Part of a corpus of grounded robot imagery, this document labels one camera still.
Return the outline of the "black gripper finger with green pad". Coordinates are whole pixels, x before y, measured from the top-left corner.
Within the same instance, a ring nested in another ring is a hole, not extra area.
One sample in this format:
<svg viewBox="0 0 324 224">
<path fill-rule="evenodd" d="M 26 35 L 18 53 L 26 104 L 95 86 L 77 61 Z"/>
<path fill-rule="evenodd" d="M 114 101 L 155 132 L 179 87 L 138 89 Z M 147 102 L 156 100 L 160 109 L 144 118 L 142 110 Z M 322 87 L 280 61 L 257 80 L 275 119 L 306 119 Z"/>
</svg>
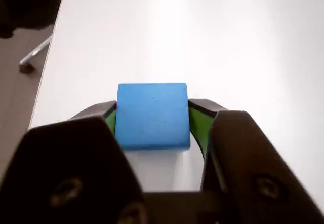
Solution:
<svg viewBox="0 0 324 224">
<path fill-rule="evenodd" d="M 323 215 L 250 114 L 188 101 L 205 165 L 201 190 L 219 193 L 219 223 L 323 223 Z"/>
</svg>

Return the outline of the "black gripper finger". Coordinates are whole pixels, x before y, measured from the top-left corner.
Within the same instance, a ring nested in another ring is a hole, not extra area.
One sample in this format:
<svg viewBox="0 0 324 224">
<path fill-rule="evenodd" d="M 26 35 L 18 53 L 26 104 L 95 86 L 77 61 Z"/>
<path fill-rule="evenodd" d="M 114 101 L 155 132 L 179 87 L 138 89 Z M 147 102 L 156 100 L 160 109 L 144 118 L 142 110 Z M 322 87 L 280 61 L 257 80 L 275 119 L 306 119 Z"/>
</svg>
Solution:
<svg viewBox="0 0 324 224">
<path fill-rule="evenodd" d="M 143 192 L 118 145 L 116 102 L 30 129 L 1 183 L 1 223 L 148 223 Z"/>
</svg>

